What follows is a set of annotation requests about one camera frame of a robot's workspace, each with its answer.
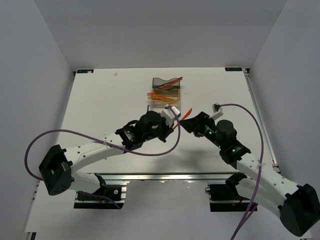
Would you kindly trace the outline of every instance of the gray wall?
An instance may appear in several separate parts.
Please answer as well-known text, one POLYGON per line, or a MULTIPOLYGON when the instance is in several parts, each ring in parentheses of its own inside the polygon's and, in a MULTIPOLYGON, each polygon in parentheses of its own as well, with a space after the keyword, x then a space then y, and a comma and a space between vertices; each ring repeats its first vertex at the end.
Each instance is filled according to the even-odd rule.
MULTIPOLYGON (((280 170, 320 195, 320 2, 288 0, 251 69, 280 170)), ((311 233, 320 238, 320 223, 311 233)))
MULTIPOLYGON (((19 240, 37 184, 25 170, 25 150, 59 126, 73 75, 33 0, 2 1, 0 23, 0 239, 19 240)), ((53 141, 32 149, 33 172, 53 141)))
POLYGON ((35 0, 72 69, 250 67, 286 0, 35 0))

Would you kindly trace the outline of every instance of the robotic arm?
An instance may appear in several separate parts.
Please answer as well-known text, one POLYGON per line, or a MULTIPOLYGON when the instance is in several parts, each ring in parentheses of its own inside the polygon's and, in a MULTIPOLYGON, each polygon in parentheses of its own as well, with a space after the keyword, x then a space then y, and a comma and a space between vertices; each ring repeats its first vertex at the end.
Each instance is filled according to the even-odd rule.
MULTIPOLYGON (((239 172, 226 180, 232 195, 251 198, 258 178, 260 163, 251 151, 237 140, 232 122, 215 120, 223 115, 219 104, 214 114, 201 112, 196 117, 181 120, 180 125, 196 137, 205 137, 220 148, 225 163, 239 172)), ((320 203, 315 189, 309 184, 300 186, 266 166, 261 166, 261 177, 255 202, 271 211, 287 230, 301 237, 320 219, 320 203)))
POLYGON ((166 142, 176 120, 172 111, 180 116, 176 107, 165 108, 161 113, 147 111, 140 120, 130 121, 105 137, 102 141, 108 145, 94 141, 65 149, 60 145, 52 146, 39 166, 49 195, 58 195, 69 189, 104 196, 105 180, 98 174, 79 170, 99 160, 141 148, 144 142, 155 138, 166 142))

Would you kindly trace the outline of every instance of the black label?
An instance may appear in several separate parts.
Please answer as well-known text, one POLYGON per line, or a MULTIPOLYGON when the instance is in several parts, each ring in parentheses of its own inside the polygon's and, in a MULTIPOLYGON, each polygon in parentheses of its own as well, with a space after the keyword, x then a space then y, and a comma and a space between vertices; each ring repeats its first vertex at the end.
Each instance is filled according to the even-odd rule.
POLYGON ((78 69, 76 71, 77 74, 92 74, 93 72, 93 69, 78 69))
POLYGON ((226 72, 242 72, 241 67, 225 67, 226 72))

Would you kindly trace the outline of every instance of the white table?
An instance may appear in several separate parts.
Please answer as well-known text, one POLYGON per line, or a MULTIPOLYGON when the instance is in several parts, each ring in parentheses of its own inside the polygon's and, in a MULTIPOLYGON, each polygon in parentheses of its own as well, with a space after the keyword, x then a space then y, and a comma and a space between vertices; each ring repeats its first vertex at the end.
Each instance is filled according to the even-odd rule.
MULTIPOLYGON (((222 67, 95 69, 93 73, 76 74, 62 128, 103 138, 127 122, 139 119, 146 112, 149 103, 147 93, 151 91, 153 77, 171 79, 180 76, 183 76, 182 115, 190 108, 193 109, 190 117, 201 111, 211 114, 213 103, 241 104, 256 115, 241 71, 226 72, 222 67)), ((236 107, 224 107, 223 112, 221 119, 232 121, 238 139, 259 156, 260 138, 251 117, 236 107)), ((176 137, 175 130, 167 143, 154 139, 146 142, 138 151, 163 152, 172 147, 176 137)), ((87 139, 67 133, 61 133, 57 141, 63 148, 87 142, 87 139)), ((267 146, 263 160, 272 167, 267 146)), ((219 149, 212 143, 182 130, 180 144, 166 156, 142 157, 126 153, 101 160, 82 171, 142 176, 152 173, 226 174, 235 170, 221 160, 219 149)), ((203 191, 206 183, 203 182, 183 184, 181 181, 145 181, 130 184, 122 210, 94 210, 73 209, 74 191, 49 196, 41 182, 26 231, 37 232, 36 240, 224 240, 230 238, 243 214, 210 212, 209 199, 203 191)), ((300 238, 292 236, 277 217, 259 207, 258 212, 241 229, 237 239, 300 238)))

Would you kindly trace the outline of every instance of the cable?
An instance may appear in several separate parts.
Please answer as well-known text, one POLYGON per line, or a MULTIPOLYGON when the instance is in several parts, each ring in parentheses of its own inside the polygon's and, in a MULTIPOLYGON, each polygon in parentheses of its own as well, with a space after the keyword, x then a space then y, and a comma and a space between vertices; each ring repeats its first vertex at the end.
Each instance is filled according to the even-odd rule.
POLYGON ((239 108, 245 110, 245 111, 253 118, 253 120, 254 120, 257 128, 258 128, 259 135, 260 135, 260 139, 261 139, 261 154, 260 154, 260 158, 259 158, 260 166, 259 166, 259 170, 258 170, 258 175, 257 175, 257 179, 256 179, 256 184, 255 184, 255 187, 254 187, 254 191, 253 191, 253 194, 252 194, 252 198, 251 198, 251 200, 250 200, 250 202, 249 202, 249 204, 248 204, 248 206, 247 206, 247 208, 246 208, 246 210, 245 210, 245 213, 244 213, 243 217, 241 218, 238 226, 236 227, 236 229, 235 229, 235 231, 234 231, 234 233, 233 233, 233 235, 232 235, 232 237, 231 237, 231 239, 230 239, 230 240, 234 240, 235 237, 236 237, 236 235, 237 235, 237 233, 239 232, 240 228, 245 224, 245 222, 248 220, 248 218, 249 218, 249 217, 252 215, 252 213, 254 212, 254 210, 253 210, 253 211, 251 211, 251 212, 249 213, 250 208, 251 208, 251 206, 252 206, 252 204, 253 204, 253 202, 254 202, 254 199, 255 199, 255 197, 256 197, 256 195, 257 195, 258 187, 259 187, 259 183, 260 183, 261 171, 262 171, 261 164, 262 164, 262 159, 263 159, 263 157, 264 157, 264 138, 263 138, 262 131, 261 131, 261 128, 260 128, 260 126, 259 126, 259 123, 258 123, 257 119, 255 118, 255 116, 254 116, 247 108, 245 108, 244 106, 241 106, 241 105, 239 105, 239 104, 236 104, 236 103, 227 103, 227 104, 221 104, 221 105, 220 105, 220 107, 226 107, 226 106, 236 106, 236 107, 239 107, 239 108))
POLYGON ((47 134, 51 134, 51 133, 56 133, 56 132, 63 132, 63 133, 70 133, 70 134, 74 134, 74 135, 78 135, 78 136, 81 136, 81 137, 84 137, 84 138, 87 138, 87 139, 90 139, 92 141, 95 141, 99 144, 106 144, 107 146, 109 147, 113 147, 113 148, 116 148, 116 149, 119 149, 121 151, 124 151, 124 152, 127 152, 127 153, 131 153, 131 154, 135 154, 135 155, 139 155, 139 156, 147 156, 147 157, 156 157, 156 156, 162 156, 162 155, 166 155, 170 152, 172 152, 178 145, 179 143, 179 140, 180 140, 180 135, 181 135, 181 126, 180 126, 180 122, 179 122, 179 118, 177 116, 177 114, 175 113, 175 111, 172 109, 172 107, 170 105, 168 105, 169 109, 171 110, 171 112, 173 113, 174 117, 175 117, 175 120, 178 124, 178 137, 176 139, 176 142, 174 144, 174 146, 169 149, 168 151, 165 151, 165 152, 162 152, 162 153, 141 153, 141 152, 135 152, 135 151, 131 151, 131 150, 128 150, 128 149, 125 149, 123 147, 120 147, 120 146, 117 146, 115 144, 112 144, 110 142, 104 142, 103 140, 100 140, 98 138, 95 138, 95 137, 92 137, 92 136, 88 136, 88 135, 85 135, 83 133, 80 133, 80 132, 77 132, 77 131, 72 131, 72 130, 67 130, 67 129, 53 129, 53 130, 49 130, 49 131, 45 131, 43 133, 41 133, 40 135, 36 136, 29 144, 29 146, 27 147, 26 151, 25 151, 25 155, 24 155, 24 167, 26 169, 26 171, 32 176, 34 177, 35 179, 38 179, 40 181, 43 181, 43 179, 41 177, 38 177, 37 175, 33 174, 30 169, 29 169, 29 166, 28 166, 28 154, 29 154, 29 151, 32 147, 32 145, 39 139, 41 138, 42 136, 44 135, 47 135, 47 134))
POLYGON ((108 197, 108 196, 95 195, 95 194, 91 194, 91 193, 88 193, 88 192, 85 192, 85 191, 78 191, 78 193, 81 193, 81 194, 83 194, 83 195, 87 195, 87 196, 90 196, 90 197, 95 197, 95 198, 100 198, 100 199, 106 199, 106 200, 112 202, 118 209, 121 209, 121 207, 120 207, 115 201, 113 201, 110 197, 108 197))

